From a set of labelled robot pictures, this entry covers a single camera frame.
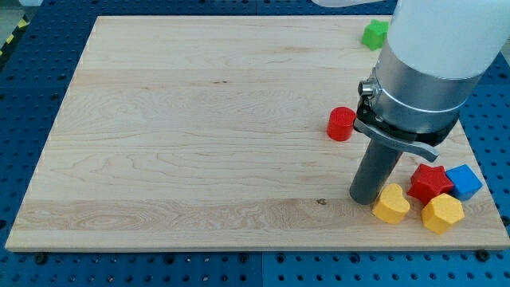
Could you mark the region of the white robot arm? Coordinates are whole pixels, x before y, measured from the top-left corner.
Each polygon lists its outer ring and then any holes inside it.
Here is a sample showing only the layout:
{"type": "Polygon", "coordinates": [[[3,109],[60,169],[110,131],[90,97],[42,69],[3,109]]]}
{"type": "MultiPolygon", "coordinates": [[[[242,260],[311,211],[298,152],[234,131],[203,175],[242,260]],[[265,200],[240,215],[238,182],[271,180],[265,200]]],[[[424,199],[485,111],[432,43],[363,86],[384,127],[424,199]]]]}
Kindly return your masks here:
{"type": "Polygon", "coordinates": [[[435,146],[509,36],[509,0],[399,0],[360,121],[435,146]]]}

